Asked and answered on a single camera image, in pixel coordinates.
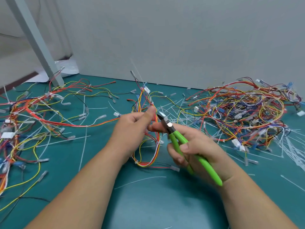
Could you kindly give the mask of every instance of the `pliers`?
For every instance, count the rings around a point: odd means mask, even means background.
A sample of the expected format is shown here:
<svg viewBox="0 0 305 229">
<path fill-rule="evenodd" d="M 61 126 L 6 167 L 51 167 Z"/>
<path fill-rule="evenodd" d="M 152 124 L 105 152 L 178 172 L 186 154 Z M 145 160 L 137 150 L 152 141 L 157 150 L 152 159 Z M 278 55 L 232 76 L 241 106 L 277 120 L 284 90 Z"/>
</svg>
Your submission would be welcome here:
<svg viewBox="0 0 305 229">
<path fill-rule="evenodd" d="M 168 117 L 164 113 L 162 113 L 162 112 L 159 112 L 159 113 L 160 113 L 160 115 L 157 114 L 157 116 L 161 120 L 161 123 L 162 123 L 163 127 L 166 128 L 167 133 L 168 133 L 168 137 L 170 138 L 174 149 L 177 151 L 177 153 L 179 153 L 181 156 L 184 157 L 183 153 L 181 152 L 181 150 L 179 148 L 179 143 L 177 142 L 177 140 L 181 144 L 185 144 L 189 141 L 179 131 L 177 131 L 174 128 L 173 123 L 170 122 L 170 120 L 168 119 Z M 222 180 L 220 179 L 220 177 L 218 176 L 216 171 L 213 169 L 213 167 L 210 165 L 210 163 L 205 158 L 203 158 L 199 155 L 195 155 L 195 157 L 202 164 L 202 166 L 206 169 L 206 171 L 211 176 L 211 178 L 215 181 L 215 183 L 219 186 L 222 186 Z M 193 171 L 193 169 L 190 165 L 188 165 L 187 171 L 190 174 L 194 173 L 194 171 Z"/>
</svg>

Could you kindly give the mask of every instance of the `green handle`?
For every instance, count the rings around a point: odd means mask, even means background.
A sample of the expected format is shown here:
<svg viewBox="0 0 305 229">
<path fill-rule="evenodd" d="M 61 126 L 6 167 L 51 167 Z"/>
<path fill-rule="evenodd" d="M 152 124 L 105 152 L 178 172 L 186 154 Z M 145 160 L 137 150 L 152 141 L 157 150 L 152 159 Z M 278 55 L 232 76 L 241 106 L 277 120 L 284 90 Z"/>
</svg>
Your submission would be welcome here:
<svg viewBox="0 0 305 229">
<path fill-rule="evenodd" d="M 177 130 L 172 133 L 182 144 L 185 144 L 189 142 L 180 132 Z M 211 176 L 211 178 L 215 181 L 215 183 L 219 186 L 222 186 L 222 180 L 216 173 L 216 171 L 213 169 L 211 164 L 203 157 L 199 155 L 195 155 L 196 158 L 199 160 L 199 162 L 202 164 L 202 166 L 205 168 L 205 170 L 208 172 L 208 174 Z"/>
<path fill-rule="evenodd" d="M 180 147 L 179 147 L 179 144 L 178 144 L 178 142 L 177 142 L 177 139 L 176 139 L 175 135 L 171 133 L 171 134 L 168 135 L 168 136 L 170 137 L 170 140 L 172 141 L 172 144 L 173 144 L 173 148 L 176 150 L 176 152 L 177 152 L 178 154 L 180 154 L 182 157 L 184 157 L 183 153 L 182 153 L 181 150 L 180 150 Z M 186 170 L 187 170 L 191 175 L 194 174 L 194 171 L 193 171 L 193 169 L 191 168 L 190 165 L 187 166 Z"/>
</svg>

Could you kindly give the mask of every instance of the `forearm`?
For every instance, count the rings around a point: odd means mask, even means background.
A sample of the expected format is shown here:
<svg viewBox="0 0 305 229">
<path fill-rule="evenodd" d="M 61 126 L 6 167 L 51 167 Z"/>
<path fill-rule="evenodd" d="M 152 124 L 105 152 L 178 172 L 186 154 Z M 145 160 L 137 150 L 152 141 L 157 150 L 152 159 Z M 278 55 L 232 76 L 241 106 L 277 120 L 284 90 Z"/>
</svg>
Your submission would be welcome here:
<svg viewBox="0 0 305 229">
<path fill-rule="evenodd" d="M 232 229 L 293 229 L 294 223 L 242 170 L 220 191 Z"/>
<path fill-rule="evenodd" d="M 100 229 L 123 163 L 115 154 L 110 147 L 102 149 L 26 229 Z"/>
</svg>

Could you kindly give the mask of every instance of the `hand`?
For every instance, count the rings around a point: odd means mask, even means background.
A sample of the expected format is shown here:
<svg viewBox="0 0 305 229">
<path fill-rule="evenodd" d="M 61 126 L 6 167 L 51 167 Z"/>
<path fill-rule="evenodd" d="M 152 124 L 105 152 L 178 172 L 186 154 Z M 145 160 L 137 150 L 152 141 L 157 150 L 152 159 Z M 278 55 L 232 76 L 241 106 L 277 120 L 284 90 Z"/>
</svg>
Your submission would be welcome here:
<svg viewBox="0 0 305 229">
<path fill-rule="evenodd" d="M 120 153 L 126 162 L 142 142 L 155 113 L 156 108 L 151 106 L 146 112 L 121 115 L 106 146 Z"/>
<path fill-rule="evenodd" d="M 185 158 L 174 150 L 172 143 L 167 145 L 168 153 L 177 165 L 186 168 L 188 164 L 190 164 L 195 173 L 212 184 L 214 181 L 196 159 L 194 154 L 200 154 L 206 158 L 223 182 L 242 170 L 226 152 L 207 135 L 195 128 L 184 125 L 173 124 L 173 126 L 189 141 L 186 144 L 180 145 L 180 150 L 185 155 Z M 149 125 L 148 130 L 153 132 L 167 132 L 160 122 Z"/>
</svg>

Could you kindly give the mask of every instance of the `tabletop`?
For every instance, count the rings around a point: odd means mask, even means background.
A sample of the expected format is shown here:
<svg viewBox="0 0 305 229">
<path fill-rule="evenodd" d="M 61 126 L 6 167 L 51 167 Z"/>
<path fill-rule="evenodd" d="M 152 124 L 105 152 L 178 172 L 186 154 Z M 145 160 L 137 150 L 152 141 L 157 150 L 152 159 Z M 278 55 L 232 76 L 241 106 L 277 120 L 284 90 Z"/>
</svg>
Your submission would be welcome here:
<svg viewBox="0 0 305 229">
<path fill-rule="evenodd" d="M 91 84 L 99 85 L 109 83 L 114 79 L 74 75 L 65 78 L 65 82 L 78 81 L 81 78 L 88 79 Z M 118 94 L 116 103 L 110 98 L 103 96 L 80 97 L 69 96 L 65 102 L 71 105 L 58 105 L 56 109 L 65 118 L 80 115 L 85 112 L 85 105 L 89 108 L 89 115 L 84 121 L 74 122 L 75 124 L 90 125 L 101 115 L 107 117 L 101 119 L 110 120 L 115 118 L 113 113 L 126 114 L 131 112 L 133 103 L 126 99 L 136 99 L 135 94 L 130 93 L 133 89 L 138 89 L 135 82 L 126 80 L 115 80 L 116 83 L 105 85 L 113 93 Z M 31 84 L 22 84 L 16 90 L 26 90 Z M 29 98 L 40 96 L 45 93 L 47 84 L 36 84 L 29 91 Z M 185 94 L 193 94 L 198 90 L 166 86 L 158 84 L 147 84 L 152 91 L 164 92 L 166 95 L 176 93 L 171 99 L 176 104 L 182 104 Z M 15 100 L 21 92 L 11 90 L 7 92 L 10 100 Z M 165 98 L 153 98 L 157 108 L 167 110 L 170 117 L 177 119 L 177 111 Z M 50 118 L 53 113 L 47 113 L 45 118 Z M 304 130 L 302 117 L 290 111 L 284 115 L 285 123 L 293 129 Z M 48 174 L 44 179 L 31 188 L 25 197 L 43 198 L 51 201 L 63 190 L 93 156 L 99 152 L 107 143 L 114 122 L 109 122 L 101 126 L 87 128 L 65 127 L 65 135 L 75 135 L 76 139 L 64 141 L 59 138 L 47 137 L 39 147 L 36 148 L 37 155 L 41 159 L 49 158 L 48 162 L 41 164 L 40 173 L 45 170 Z M 174 165 L 167 153 L 167 138 L 163 136 L 164 144 L 160 147 L 156 162 Z M 301 143 L 296 142 L 296 147 L 302 148 Z M 249 156 L 259 162 L 258 165 L 249 164 L 245 166 L 232 149 L 232 143 L 220 143 L 222 148 L 232 156 L 238 165 L 250 174 L 250 177 L 261 187 L 261 189 L 273 200 L 282 211 L 299 227 L 305 228 L 305 173 L 289 158 L 276 144 L 272 144 L 272 153 L 251 152 Z M 155 151 L 154 144 L 146 142 L 141 150 L 144 159 L 150 159 Z M 27 159 L 33 157 L 27 150 L 23 152 Z M 28 180 L 37 173 L 37 164 L 28 164 L 21 175 L 19 167 L 12 167 L 9 176 L 9 185 L 21 183 Z M 20 193 L 29 188 L 34 180 L 11 188 L 4 192 L 0 198 L 0 208 L 6 206 Z M 47 202 L 41 199 L 22 198 L 16 207 L 9 214 L 5 221 L 0 224 L 0 228 L 23 228 L 25 227 L 45 206 Z M 0 212 L 0 221 L 10 211 L 11 206 Z M 138 167 L 134 162 L 128 161 L 123 165 L 114 185 L 111 199 L 107 208 L 103 229 L 114 228 L 133 229 L 165 229 L 165 228 L 213 228 L 227 229 L 228 221 L 224 207 L 218 193 L 204 184 L 198 178 L 190 176 L 185 170 L 176 172 L 170 169 L 145 169 Z"/>
</svg>

